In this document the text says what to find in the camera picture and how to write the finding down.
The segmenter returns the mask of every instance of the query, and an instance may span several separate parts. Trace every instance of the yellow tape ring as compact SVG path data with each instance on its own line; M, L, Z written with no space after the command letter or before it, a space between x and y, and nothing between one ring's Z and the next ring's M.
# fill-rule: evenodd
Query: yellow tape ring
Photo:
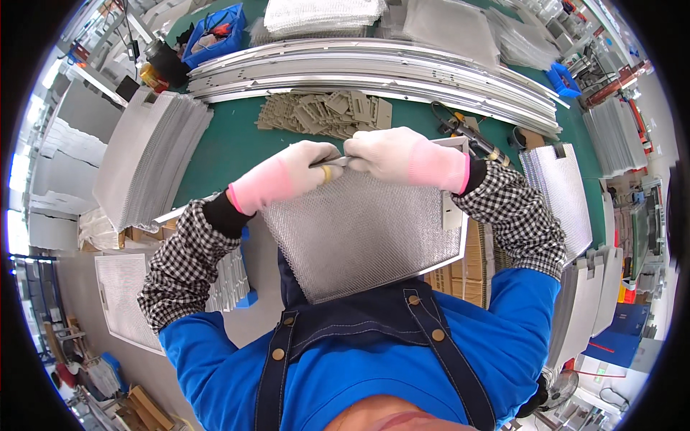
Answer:
M498 149L498 147L494 148L492 153L486 156L487 159L489 160L496 160L498 159L498 155L501 152L501 150Z
M326 185L331 182L331 178L333 178L333 174L331 173L331 167L328 165L323 165L321 169L324 170L324 174L326 175L326 178L324 179L323 185Z

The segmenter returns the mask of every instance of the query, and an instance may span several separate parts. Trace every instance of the worker's left hand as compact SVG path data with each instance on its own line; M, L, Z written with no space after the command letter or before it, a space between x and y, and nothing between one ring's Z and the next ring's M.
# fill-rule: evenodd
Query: worker's left hand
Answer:
M228 186L228 199L243 214L252 215L272 202L286 201L339 178L340 166L309 168L323 159L340 157L328 142L300 141L262 161Z

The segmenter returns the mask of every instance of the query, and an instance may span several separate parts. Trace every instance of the white work glove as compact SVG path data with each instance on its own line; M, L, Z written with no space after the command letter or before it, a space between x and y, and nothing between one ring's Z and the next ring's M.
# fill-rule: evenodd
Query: white work glove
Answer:
M237 211L252 215L272 202L286 201L343 175L340 166L309 168L323 159L340 157L328 142L300 141L262 161L228 185L228 199Z
M359 157L350 161L350 168L387 183L433 186L458 194L467 186L467 154L433 143L407 127L356 132L344 149L345 155Z

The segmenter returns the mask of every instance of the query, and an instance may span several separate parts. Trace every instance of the black sleeve cuff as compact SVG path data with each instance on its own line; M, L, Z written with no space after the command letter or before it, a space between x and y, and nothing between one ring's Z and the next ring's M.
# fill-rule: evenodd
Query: black sleeve cuff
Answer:
M479 187L480 184L484 182L485 176L486 160L470 160L470 175L467 179L467 186L465 187L465 191L459 196L463 197L465 194Z
M204 217L214 230L230 239L240 239L242 228L254 215L245 215L237 211L228 195L223 191L220 196L204 205Z

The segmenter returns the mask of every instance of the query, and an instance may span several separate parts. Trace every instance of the denim apron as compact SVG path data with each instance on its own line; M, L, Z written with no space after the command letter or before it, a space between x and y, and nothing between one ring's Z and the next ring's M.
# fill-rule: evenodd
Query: denim apron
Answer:
M460 349L434 299L431 286L409 279L320 304L309 304L283 255L278 252L285 311L273 330L255 406L254 429L280 428L288 365L315 342L341 337L356 348L388 338L432 349L467 415L469 425L493 431L489 397Z

